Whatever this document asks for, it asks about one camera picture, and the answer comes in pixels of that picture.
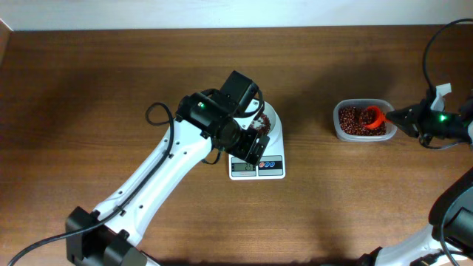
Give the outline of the orange plastic measuring scoop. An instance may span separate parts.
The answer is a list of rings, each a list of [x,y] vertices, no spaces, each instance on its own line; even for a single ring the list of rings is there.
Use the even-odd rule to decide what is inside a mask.
[[[360,124],[366,129],[377,129],[382,123],[389,123],[386,115],[377,106],[369,106],[359,116]]]

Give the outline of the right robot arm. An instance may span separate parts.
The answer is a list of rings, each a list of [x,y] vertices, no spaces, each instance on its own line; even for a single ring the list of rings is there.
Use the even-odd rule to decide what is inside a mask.
[[[387,113],[399,129],[428,149],[432,138],[452,139],[444,149],[472,145],[472,116],[444,111],[444,92],[430,89],[419,104]],[[357,265],[457,265],[472,258],[472,170],[443,192],[429,212],[429,224],[403,242],[362,255]]]

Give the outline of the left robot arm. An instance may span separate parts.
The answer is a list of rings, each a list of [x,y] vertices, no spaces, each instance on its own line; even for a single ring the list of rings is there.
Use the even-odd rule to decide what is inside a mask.
[[[74,265],[157,265],[137,249],[146,229],[182,178],[216,149],[257,166],[269,138],[244,129],[240,118],[264,110],[259,87],[233,71],[220,89],[186,95],[163,139],[136,172],[89,213],[77,207],[67,218],[67,260]]]

